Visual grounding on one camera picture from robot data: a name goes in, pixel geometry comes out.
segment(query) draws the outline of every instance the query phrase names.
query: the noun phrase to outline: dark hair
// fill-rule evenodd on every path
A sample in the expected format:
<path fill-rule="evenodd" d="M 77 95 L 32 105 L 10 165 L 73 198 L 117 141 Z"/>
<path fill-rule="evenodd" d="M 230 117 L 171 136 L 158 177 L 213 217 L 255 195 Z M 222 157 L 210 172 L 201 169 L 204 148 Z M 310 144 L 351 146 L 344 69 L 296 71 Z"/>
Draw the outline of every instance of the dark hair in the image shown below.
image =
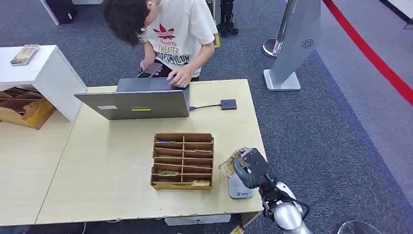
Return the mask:
<path fill-rule="evenodd" d="M 132 46 L 139 43 L 149 15 L 147 0 L 104 0 L 103 17 L 117 37 Z"/>

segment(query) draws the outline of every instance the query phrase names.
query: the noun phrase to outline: cardboard compartment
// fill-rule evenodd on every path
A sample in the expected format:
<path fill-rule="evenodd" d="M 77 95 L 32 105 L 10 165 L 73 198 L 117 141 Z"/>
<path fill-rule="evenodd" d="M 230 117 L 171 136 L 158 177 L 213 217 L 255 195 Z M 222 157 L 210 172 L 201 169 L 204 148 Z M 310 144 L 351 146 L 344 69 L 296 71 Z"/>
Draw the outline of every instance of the cardboard compartment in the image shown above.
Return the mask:
<path fill-rule="evenodd" d="M 154 189 L 212 189 L 213 137 L 206 133 L 155 134 Z"/>
<path fill-rule="evenodd" d="M 183 165 L 199 165 L 200 167 L 210 167 L 212 168 L 212 158 L 183 158 Z"/>
<path fill-rule="evenodd" d="M 212 142 L 213 137 L 209 133 L 187 133 L 185 142 Z"/>
<path fill-rule="evenodd" d="M 212 174 L 182 174 L 182 182 L 193 182 L 194 180 L 208 180 L 212 178 Z"/>
<path fill-rule="evenodd" d="M 181 175 L 152 175 L 153 182 L 181 182 Z"/>
<path fill-rule="evenodd" d="M 182 157 L 153 157 L 153 162 L 182 165 Z"/>
<path fill-rule="evenodd" d="M 185 149 L 186 150 L 204 150 L 204 151 L 212 151 L 213 143 L 209 142 L 185 142 Z"/>
<path fill-rule="evenodd" d="M 157 148 L 155 147 L 155 155 L 170 155 L 170 156 L 183 156 L 182 150 L 167 149 L 167 148 Z"/>
<path fill-rule="evenodd" d="M 183 133 L 158 133 L 154 142 L 184 142 Z"/>
<path fill-rule="evenodd" d="M 155 142 L 155 147 L 156 148 L 164 148 L 164 149 L 182 150 L 184 148 L 184 144 L 183 143 L 175 143 L 175 142 L 163 143 L 162 141 L 160 141 L 160 142 Z"/>
<path fill-rule="evenodd" d="M 161 171 L 168 171 L 168 172 L 182 172 L 182 165 L 175 165 L 175 164 L 166 164 L 166 163 L 157 163 L 153 164 L 153 167 L 157 169 L 156 173 L 159 174 Z"/>
<path fill-rule="evenodd" d="M 192 157 L 192 158 L 212 158 L 213 152 L 211 151 L 203 151 L 203 150 L 185 150 L 184 157 Z"/>
<path fill-rule="evenodd" d="M 22 88 L 0 92 L 0 121 L 40 129 L 55 107 L 40 93 Z"/>
<path fill-rule="evenodd" d="M 183 166 L 182 173 L 184 174 L 209 174 L 209 173 L 212 173 L 212 168 Z"/>

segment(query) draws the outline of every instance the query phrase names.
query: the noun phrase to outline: light wooden table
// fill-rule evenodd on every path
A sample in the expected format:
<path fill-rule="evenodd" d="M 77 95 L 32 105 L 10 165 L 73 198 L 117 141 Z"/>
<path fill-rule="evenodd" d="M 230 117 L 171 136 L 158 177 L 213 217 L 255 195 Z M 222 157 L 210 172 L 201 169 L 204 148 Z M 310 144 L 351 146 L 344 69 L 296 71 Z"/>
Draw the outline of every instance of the light wooden table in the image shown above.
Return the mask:
<path fill-rule="evenodd" d="M 0 226 L 35 223 L 72 127 L 59 111 L 40 130 L 0 123 Z"/>
<path fill-rule="evenodd" d="M 114 92 L 115 86 L 89 88 Z M 108 121 L 81 107 L 37 224 L 112 219 L 243 213 L 247 224 L 261 212 L 258 191 L 250 199 L 231 199 L 218 166 L 243 147 L 265 155 L 248 82 L 193 82 L 190 104 L 236 99 L 238 109 L 211 107 L 189 118 Z M 150 186 L 154 133 L 212 133 L 215 142 L 212 191 L 159 190 Z"/>

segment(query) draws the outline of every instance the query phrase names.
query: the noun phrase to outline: circular logo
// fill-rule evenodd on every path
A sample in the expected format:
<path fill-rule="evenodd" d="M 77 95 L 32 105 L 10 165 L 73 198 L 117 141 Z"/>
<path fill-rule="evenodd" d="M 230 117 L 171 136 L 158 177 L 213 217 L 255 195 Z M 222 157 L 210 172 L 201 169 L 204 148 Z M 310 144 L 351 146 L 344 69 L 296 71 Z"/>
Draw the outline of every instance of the circular logo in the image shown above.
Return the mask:
<path fill-rule="evenodd" d="M 314 45 L 314 40 L 313 39 L 307 39 L 307 40 L 305 40 L 301 43 L 301 48 L 309 49 L 313 45 Z"/>

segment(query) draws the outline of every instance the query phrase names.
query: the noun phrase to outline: gray carpet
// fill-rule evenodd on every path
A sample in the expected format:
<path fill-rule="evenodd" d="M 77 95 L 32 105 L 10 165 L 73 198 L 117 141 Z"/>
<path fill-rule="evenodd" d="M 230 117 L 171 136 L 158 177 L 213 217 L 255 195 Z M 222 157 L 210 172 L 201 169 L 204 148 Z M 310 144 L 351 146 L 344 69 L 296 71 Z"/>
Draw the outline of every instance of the gray carpet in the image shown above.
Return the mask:
<path fill-rule="evenodd" d="M 74 24 L 56 27 L 40 3 L 15 0 L 6 4 L 12 10 L 0 9 L 0 46 L 57 44 L 89 86 L 116 85 L 119 78 L 138 72 L 140 48 L 115 40 L 97 7 L 80 7 Z M 23 10 L 35 12 L 34 17 Z M 310 230 L 330 234 L 343 222 L 357 219 L 386 234 L 412 233 L 411 205 L 316 52 L 297 71 L 301 91 L 266 91 L 262 70 L 273 60 L 261 53 L 261 43 L 277 31 L 281 7 L 271 0 L 239 0 L 235 13 L 241 33 L 222 39 L 222 47 L 204 66 L 200 79 L 249 80 L 269 162 L 298 199 L 311 205 L 306 220 Z M 167 227 L 162 220 L 124 220 L 88 223 L 86 233 L 227 234 L 238 223 L 237 215 L 227 224 L 183 227 Z M 32 226 L 28 233 L 82 230 L 82 223 L 55 224 Z M 246 233 L 278 231 L 260 217 Z"/>
<path fill-rule="evenodd" d="M 403 30 L 405 22 L 380 1 L 334 2 L 377 54 L 413 87 L 413 30 Z M 317 51 L 413 204 L 413 107 L 360 52 L 324 5 L 321 17 L 323 33 Z"/>

